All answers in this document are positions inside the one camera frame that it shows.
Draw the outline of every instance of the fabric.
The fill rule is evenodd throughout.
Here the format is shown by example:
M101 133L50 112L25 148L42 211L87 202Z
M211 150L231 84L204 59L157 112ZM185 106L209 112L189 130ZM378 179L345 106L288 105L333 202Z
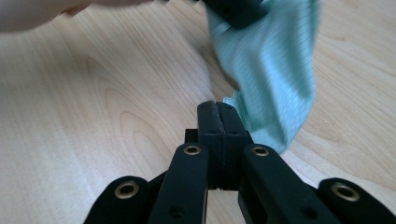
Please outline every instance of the fabric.
M238 84L239 91L224 103L236 108L255 143L280 153L314 102L319 1L263 3L272 4L269 13L243 30L231 28L209 9L209 29L224 72Z

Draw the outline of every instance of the black plastic part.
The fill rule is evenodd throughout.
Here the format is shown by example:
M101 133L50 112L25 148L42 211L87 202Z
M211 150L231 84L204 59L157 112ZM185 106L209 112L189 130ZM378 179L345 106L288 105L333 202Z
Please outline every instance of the black plastic part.
M198 129L186 130L169 170L150 182L134 176L113 181L85 223L205 223L210 188L238 190L247 224L396 224L382 203L354 183L333 178L314 189L270 147L252 143L233 107L205 102L198 106ZM129 192L133 196L120 197Z
M198 105L198 142L209 149L209 189L238 190L238 166L251 140L235 108L208 101ZM186 137L194 138L193 131Z
M203 145L177 148L148 223L205 223L208 159Z
M267 213L246 178L241 181L238 204L247 224L267 223Z
M242 168L266 211L266 223L340 223L270 147L247 146Z
M198 142L209 149L209 189L217 189L222 181L222 136L224 127L216 104L212 101L202 103L198 111Z
M260 0L203 0L221 18L235 29L243 29L263 18L270 4Z
M319 198L343 223L396 224L396 217L358 185L341 178L320 182Z
M116 189L125 182L136 183L137 193L127 199L116 196ZM90 213L85 219L85 224L126 224L145 223L141 214L145 208L144 204L149 195L149 184L146 180L125 176L111 182L93 204Z

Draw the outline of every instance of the metal grommet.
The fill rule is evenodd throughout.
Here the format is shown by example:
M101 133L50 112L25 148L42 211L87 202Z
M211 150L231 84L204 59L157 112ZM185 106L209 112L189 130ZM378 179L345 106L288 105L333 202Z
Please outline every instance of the metal grommet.
M270 154L270 151L264 147L254 147L251 151L256 156L268 156Z
M361 197L356 190L338 182L332 185L332 192L338 197L350 202L356 202Z
M187 155L194 156L199 154L201 152L201 149L199 147L194 146L194 147L185 147L183 151Z
M129 199L136 195L139 191L139 186L133 180L121 183L114 191L114 194L119 199Z

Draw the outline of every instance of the wood grain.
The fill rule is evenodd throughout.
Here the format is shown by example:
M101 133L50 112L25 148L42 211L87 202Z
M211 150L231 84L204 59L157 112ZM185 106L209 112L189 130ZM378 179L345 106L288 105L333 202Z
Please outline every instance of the wood grain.
M338 176L396 213L396 3L323 2L317 99L284 160L307 183ZM234 87L202 4L91 7L0 35L0 223L81 223L112 180L166 170L195 107ZM234 192L207 223L243 223Z

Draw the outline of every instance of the human hand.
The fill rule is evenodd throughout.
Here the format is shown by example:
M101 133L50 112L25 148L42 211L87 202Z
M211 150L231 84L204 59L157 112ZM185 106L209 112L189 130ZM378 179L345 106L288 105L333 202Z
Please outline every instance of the human hand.
M28 30L62 13L75 16L90 4L123 7L146 1L151 0L0 0L0 32Z

